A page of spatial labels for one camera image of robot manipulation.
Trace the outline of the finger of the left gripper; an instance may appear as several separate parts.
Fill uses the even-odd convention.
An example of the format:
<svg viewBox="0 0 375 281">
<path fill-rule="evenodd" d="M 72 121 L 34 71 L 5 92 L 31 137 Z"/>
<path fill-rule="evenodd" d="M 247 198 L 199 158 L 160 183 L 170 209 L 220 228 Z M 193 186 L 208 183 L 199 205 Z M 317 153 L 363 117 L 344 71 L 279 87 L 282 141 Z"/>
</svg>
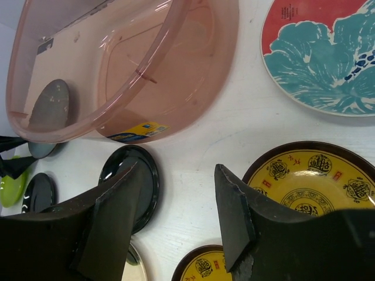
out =
<svg viewBox="0 0 375 281">
<path fill-rule="evenodd" d="M 5 152 L 17 148 L 26 143 L 21 137 L 0 136 L 0 152 Z"/>
<path fill-rule="evenodd" d="M 1 158 L 1 177 L 9 176 L 12 179 L 17 179 L 35 161 L 37 159 L 32 156 L 16 157 L 8 160 Z"/>
</svg>

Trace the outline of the dark teal glazed plate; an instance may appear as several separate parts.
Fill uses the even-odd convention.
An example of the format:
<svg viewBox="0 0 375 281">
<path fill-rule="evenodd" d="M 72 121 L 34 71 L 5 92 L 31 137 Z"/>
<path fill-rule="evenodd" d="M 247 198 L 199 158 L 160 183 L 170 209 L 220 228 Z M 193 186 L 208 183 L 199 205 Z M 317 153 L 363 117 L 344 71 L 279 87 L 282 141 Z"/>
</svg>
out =
<svg viewBox="0 0 375 281">
<path fill-rule="evenodd" d="M 49 82 L 38 96 L 29 118 L 28 129 L 33 133 L 53 133 L 70 125 L 77 101 L 76 87 L 61 78 Z"/>
</svg>

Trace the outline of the red teal floral plate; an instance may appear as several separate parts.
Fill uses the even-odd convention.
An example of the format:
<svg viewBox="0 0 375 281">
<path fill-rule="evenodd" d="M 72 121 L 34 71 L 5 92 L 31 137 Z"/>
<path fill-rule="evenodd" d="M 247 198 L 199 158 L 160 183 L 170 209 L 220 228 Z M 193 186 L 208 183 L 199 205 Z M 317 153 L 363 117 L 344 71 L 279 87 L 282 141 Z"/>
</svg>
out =
<svg viewBox="0 0 375 281">
<path fill-rule="evenodd" d="M 373 1 L 274 1 L 261 52 L 272 80 L 297 103 L 374 116 Z"/>
</svg>

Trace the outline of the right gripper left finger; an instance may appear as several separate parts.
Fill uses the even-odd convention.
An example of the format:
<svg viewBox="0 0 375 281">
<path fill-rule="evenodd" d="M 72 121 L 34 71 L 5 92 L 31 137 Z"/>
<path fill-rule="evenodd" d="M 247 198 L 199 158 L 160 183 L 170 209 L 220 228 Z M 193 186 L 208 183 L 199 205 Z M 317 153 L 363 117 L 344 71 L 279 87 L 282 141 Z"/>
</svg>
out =
<svg viewBox="0 0 375 281">
<path fill-rule="evenodd" d="M 2 280 L 121 280 L 138 167 L 38 213 L 1 218 Z"/>
</svg>

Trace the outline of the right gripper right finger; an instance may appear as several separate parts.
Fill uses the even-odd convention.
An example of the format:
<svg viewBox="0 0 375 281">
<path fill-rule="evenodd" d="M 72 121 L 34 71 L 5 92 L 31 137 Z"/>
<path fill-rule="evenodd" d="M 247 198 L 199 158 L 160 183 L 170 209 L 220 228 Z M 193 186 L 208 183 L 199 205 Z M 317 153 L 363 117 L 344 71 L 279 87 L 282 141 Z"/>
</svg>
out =
<svg viewBox="0 0 375 281">
<path fill-rule="evenodd" d="M 373 280 L 374 211 L 313 217 L 214 171 L 226 270 L 234 280 Z"/>
</svg>

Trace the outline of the cream plate with black patch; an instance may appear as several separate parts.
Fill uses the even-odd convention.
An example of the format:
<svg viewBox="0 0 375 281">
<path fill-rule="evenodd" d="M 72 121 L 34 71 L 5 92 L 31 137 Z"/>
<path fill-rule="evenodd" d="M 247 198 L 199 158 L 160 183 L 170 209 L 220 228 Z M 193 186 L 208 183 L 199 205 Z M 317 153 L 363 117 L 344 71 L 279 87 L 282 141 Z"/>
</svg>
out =
<svg viewBox="0 0 375 281">
<path fill-rule="evenodd" d="M 122 281 L 147 281 L 146 267 L 132 244 L 129 245 Z"/>
</svg>

